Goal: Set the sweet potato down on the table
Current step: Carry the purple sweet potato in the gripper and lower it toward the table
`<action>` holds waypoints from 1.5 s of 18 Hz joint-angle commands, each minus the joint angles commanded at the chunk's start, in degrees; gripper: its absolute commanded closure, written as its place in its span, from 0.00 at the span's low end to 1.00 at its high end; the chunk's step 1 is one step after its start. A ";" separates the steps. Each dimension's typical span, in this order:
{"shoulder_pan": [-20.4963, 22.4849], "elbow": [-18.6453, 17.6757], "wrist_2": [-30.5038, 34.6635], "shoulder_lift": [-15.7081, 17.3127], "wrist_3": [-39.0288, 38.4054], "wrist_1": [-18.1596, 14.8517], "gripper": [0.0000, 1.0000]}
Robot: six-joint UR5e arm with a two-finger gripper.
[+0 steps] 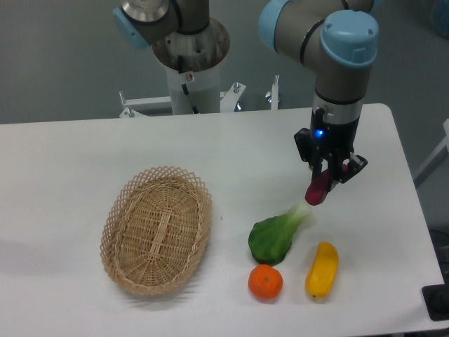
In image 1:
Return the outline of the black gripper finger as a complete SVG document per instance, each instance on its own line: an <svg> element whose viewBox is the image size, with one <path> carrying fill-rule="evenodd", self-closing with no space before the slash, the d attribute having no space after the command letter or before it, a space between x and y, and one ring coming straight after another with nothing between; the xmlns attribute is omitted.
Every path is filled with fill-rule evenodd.
<svg viewBox="0 0 449 337"><path fill-rule="evenodd" d="M323 175L322 163L326 161L330 165L330 170L333 170L333 153L323 149L313 149L311 159L309 160L309 168L311 169L311 182Z"/></svg>
<svg viewBox="0 0 449 337"><path fill-rule="evenodd" d="M360 155L349 153L347 163L337 158L331 163L329 177L329 191L337 184L345 184L359 174L368 165L368 160Z"/></svg>

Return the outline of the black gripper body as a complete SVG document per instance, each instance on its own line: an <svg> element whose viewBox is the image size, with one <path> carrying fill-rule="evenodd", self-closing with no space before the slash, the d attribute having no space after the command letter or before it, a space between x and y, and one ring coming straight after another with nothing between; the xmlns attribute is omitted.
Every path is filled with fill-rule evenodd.
<svg viewBox="0 0 449 337"><path fill-rule="evenodd" d="M323 149L333 153L333 161L337 158L346 161L350 152L354 152L354 139L359 118L346 124L332 124L325 121L327 112L320 107L311 114L309 128L300 129L294 140L300 158L308 163L313 149Z"/></svg>

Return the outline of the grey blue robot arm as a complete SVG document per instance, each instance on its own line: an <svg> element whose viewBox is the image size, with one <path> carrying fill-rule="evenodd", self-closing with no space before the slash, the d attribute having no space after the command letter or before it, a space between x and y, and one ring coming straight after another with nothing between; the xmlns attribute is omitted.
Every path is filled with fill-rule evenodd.
<svg viewBox="0 0 449 337"><path fill-rule="evenodd" d="M258 20L260 40L316 75L311 122L295 134L312 172L306 193L321 203L367 164L354 154L379 28L375 1L270 1ZM151 47L168 70L174 114L218 112L217 66L229 51L226 29L207 1L123 1L114 20L136 48Z"/></svg>

